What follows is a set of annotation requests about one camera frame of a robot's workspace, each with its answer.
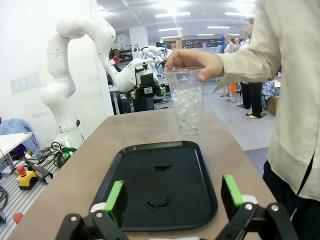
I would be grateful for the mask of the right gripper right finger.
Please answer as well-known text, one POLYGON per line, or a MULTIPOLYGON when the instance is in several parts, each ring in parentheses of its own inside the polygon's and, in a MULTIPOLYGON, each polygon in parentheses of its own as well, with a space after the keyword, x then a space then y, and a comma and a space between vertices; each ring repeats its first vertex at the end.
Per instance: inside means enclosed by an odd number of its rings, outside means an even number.
POLYGON ((283 204, 260 206, 254 196, 240 193, 229 174, 222 177, 220 194, 228 223, 216 240, 244 240, 247 233, 257 233, 261 240, 299 240, 283 204))

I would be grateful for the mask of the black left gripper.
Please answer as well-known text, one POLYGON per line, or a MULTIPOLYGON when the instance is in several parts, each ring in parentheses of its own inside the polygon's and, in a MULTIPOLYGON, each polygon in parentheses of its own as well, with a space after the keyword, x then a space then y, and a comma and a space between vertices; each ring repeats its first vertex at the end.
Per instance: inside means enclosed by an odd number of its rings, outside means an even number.
POLYGON ((159 86, 159 82, 154 79, 152 73, 140 76, 140 85, 136 90, 130 92, 131 98, 133 100, 141 96, 153 97, 153 96, 165 96, 166 87, 159 86))

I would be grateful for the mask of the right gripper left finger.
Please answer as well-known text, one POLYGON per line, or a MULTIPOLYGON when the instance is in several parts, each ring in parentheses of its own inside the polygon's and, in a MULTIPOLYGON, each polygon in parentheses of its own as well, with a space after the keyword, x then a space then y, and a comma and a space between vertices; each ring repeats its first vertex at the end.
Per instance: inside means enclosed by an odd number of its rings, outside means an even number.
POLYGON ((128 240, 121 230, 127 205, 125 182, 115 181, 106 202, 95 204, 87 216, 67 214, 55 240, 128 240))

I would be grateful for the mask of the clear plastic cup crushed ice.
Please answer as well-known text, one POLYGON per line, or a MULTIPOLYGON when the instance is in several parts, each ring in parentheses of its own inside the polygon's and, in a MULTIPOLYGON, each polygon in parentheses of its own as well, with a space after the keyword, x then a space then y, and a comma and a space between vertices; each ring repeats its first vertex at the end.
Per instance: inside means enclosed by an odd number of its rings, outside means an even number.
POLYGON ((173 68, 166 71, 175 119, 182 136, 197 136, 203 120, 203 83, 198 81, 200 67, 173 68))

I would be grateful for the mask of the person's right hand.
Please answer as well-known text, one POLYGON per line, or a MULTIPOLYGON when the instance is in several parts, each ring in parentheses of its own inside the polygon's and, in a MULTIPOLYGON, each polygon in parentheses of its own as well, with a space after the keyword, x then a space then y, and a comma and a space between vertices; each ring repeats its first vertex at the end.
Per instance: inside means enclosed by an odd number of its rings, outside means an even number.
POLYGON ((197 49, 176 48, 167 59, 164 72, 171 72, 173 68, 200 68, 200 82, 224 75, 224 65, 218 55, 197 49))

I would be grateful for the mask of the bystander in red shirt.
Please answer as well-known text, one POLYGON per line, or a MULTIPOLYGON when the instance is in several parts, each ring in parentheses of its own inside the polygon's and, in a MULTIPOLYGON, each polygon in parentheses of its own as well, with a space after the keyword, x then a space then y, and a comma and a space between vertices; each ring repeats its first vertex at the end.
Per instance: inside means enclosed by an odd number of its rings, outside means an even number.
POLYGON ((109 59, 114 61, 114 65, 113 65, 114 68, 117 70, 117 72, 120 72, 121 71, 121 69, 119 68, 120 60, 117 56, 115 56, 115 52, 113 49, 111 49, 109 52, 109 59))

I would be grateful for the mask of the black plastic tray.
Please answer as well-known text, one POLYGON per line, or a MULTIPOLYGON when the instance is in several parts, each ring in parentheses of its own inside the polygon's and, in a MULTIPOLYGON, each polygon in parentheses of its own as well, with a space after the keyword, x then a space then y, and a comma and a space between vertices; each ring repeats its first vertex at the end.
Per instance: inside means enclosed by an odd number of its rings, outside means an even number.
POLYGON ((115 181, 123 181, 126 232, 199 228, 215 216, 218 201, 200 146, 181 140, 132 145, 120 150, 92 204, 107 200, 115 181))

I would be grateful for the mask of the black control box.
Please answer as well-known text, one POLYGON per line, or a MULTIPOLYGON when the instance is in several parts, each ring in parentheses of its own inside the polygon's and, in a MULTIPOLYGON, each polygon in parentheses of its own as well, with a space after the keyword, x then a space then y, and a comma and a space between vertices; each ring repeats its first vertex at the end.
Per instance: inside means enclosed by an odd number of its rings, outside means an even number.
POLYGON ((53 179, 53 174, 45 168, 29 160, 25 160, 25 163, 27 164, 27 169, 29 171, 33 171, 36 177, 40 180, 43 180, 46 184, 48 184, 53 179))

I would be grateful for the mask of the yellow emergency stop button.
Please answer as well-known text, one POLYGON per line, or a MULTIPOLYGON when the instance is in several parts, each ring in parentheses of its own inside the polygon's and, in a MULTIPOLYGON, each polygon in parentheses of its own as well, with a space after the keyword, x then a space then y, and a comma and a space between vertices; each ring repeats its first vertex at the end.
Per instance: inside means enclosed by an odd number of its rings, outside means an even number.
POLYGON ((25 170, 23 165, 17 167, 18 176, 15 181, 21 190, 31 190, 38 179, 34 171, 25 170))

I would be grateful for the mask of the brown cardboard box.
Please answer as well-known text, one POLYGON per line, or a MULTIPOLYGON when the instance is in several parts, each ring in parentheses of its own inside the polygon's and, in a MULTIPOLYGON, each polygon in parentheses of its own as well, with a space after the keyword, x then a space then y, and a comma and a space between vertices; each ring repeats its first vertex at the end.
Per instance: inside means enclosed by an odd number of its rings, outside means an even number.
POLYGON ((266 106, 266 110, 272 114, 273 116, 276 116, 277 114, 277 108, 278 108, 278 102, 280 97, 279 96, 270 96, 268 98, 268 103, 266 106))

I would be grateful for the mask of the person's cream shirt torso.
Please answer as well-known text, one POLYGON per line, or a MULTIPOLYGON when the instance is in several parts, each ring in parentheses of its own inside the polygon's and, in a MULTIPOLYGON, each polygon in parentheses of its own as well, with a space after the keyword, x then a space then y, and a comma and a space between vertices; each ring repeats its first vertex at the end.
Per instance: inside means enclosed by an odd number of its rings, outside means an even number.
POLYGON ((320 0, 257 0, 250 52, 259 79, 282 69, 272 169, 320 201, 320 0))

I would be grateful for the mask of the pile of clothes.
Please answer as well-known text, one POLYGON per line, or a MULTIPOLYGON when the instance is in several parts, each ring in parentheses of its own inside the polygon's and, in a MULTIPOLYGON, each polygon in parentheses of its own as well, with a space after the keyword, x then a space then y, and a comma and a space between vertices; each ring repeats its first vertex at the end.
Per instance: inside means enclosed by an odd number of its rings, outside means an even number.
POLYGON ((270 97, 279 97, 281 82, 277 79, 268 80, 262 85, 261 99, 267 101, 270 97))

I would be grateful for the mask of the white side table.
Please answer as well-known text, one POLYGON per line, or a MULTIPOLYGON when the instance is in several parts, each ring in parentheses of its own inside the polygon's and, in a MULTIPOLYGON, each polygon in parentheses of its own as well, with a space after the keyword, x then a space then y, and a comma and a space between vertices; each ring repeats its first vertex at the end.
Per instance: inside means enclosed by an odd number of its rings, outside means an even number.
POLYGON ((10 151, 12 151, 19 144, 30 138, 32 135, 32 132, 0 135, 0 156, 4 157, 4 161, 8 165, 11 165, 13 163, 12 158, 10 156, 10 151))

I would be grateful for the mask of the blue cloth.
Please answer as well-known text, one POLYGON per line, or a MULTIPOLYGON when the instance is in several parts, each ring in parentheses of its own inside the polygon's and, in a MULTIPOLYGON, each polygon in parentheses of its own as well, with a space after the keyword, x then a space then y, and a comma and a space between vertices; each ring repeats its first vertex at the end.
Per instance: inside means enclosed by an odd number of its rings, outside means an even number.
MULTIPOLYGON (((33 133, 31 126, 20 118, 12 118, 3 120, 0 123, 0 135, 9 135, 17 133, 33 133)), ((11 152, 15 154, 22 155, 26 150, 31 153, 35 153, 38 150, 36 136, 33 134, 31 137, 23 141, 17 147, 15 147, 11 152)))

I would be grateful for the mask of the grey wall plate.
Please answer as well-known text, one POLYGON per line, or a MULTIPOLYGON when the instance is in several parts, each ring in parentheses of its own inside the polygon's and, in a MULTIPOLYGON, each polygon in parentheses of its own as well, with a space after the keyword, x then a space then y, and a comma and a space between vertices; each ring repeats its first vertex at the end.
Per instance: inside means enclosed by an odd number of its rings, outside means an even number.
POLYGON ((39 72, 32 72, 25 78, 27 89, 38 88, 42 86, 39 72))
POLYGON ((27 83, 25 77, 18 77, 15 79, 12 79, 10 81, 11 84, 11 90, 13 94, 24 92, 27 90, 27 83))

